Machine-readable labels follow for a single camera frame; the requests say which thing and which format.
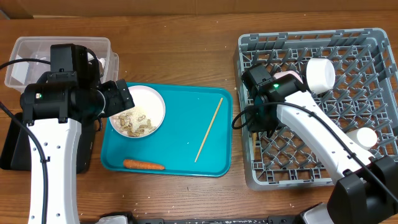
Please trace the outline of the pink bowl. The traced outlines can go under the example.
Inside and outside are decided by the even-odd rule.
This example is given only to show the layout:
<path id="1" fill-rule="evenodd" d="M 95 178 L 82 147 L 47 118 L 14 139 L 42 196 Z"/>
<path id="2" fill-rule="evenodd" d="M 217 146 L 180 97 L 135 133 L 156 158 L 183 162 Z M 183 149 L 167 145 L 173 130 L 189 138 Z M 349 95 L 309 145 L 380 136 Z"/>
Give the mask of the pink bowl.
<path id="1" fill-rule="evenodd" d="M 282 77 L 287 76 L 287 75 L 292 75 L 292 76 L 295 77 L 298 81 L 300 81 L 301 83 L 303 83 L 303 80 L 301 79 L 300 75 L 299 75 L 297 72 L 293 71 L 293 70 L 275 73 L 275 74 L 274 74 L 274 78 L 275 78 L 275 79 L 279 79 L 279 78 L 282 78 Z"/>

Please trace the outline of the white medium bowl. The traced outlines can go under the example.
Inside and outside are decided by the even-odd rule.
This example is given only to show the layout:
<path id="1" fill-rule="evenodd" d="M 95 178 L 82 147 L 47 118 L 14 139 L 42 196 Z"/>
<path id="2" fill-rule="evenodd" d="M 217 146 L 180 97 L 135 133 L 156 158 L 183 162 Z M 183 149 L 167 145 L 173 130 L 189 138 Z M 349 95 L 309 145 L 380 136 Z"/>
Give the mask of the white medium bowl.
<path id="1" fill-rule="evenodd" d="M 335 69 L 326 58 L 311 58 L 306 67 L 306 79 L 310 91 L 319 95 L 331 90 L 335 84 Z"/>

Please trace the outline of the small white cup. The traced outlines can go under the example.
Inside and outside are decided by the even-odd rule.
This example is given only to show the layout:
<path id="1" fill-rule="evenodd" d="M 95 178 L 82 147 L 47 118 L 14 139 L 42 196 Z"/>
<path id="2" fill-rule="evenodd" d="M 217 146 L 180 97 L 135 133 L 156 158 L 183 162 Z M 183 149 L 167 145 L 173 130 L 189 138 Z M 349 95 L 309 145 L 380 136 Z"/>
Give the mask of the small white cup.
<path id="1" fill-rule="evenodd" d="M 371 128 L 359 128 L 346 135 L 365 150 L 370 150 L 378 140 L 376 132 Z"/>

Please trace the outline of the white napkin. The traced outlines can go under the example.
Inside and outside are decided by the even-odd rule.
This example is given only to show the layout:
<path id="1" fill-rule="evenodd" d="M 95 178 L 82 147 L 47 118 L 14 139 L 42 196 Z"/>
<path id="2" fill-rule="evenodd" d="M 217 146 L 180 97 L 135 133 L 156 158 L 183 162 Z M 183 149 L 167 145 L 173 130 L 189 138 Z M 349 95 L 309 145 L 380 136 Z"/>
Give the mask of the white napkin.
<path id="1" fill-rule="evenodd" d="M 105 60 L 105 58 L 99 58 L 98 61 L 99 61 L 99 68 L 100 68 L 101 70 L 104 70 L 105 65 L 106 65 L 106 60 Z"/>

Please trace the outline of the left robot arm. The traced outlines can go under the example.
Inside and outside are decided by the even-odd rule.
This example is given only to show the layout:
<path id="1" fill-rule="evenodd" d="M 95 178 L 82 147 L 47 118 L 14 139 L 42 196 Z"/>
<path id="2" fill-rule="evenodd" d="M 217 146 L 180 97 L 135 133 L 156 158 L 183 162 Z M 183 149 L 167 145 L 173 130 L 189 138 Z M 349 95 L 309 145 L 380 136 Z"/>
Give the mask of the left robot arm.
<path id="1" fill-rule="evenodd" d="M 75 44 L 50 48 L 46 81 L 20 99 L 29 135 L 29 223 L 78 223 L 76 157 L 83 125 L 134 107 L 125 80 L 100 82 L 95 53 Z"/>

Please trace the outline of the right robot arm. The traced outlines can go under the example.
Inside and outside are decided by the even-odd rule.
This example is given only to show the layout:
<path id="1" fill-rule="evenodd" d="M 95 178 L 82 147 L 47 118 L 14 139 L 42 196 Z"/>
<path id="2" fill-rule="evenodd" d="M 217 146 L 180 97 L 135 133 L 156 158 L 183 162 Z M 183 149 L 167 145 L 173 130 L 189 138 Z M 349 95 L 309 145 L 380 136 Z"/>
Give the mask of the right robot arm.
<path id="1" fill-rule="evenodd" d="M 271 75 L 257 64 L 241 80 L 254 100 L 242 112 L 247 116 L 243 125 L 268 136 L 286 125 L 312 150 L 334 183 L 329 201 L 306 209 L 295 223 L 380 223 L 397 214 L 397 164 L 389 156 L 372 155 L 376 132 L 343 132 L 312 98 L 313 92 L 333 87 L 332 66 L 308 69 L 301 79 L 294 71 Z"/>

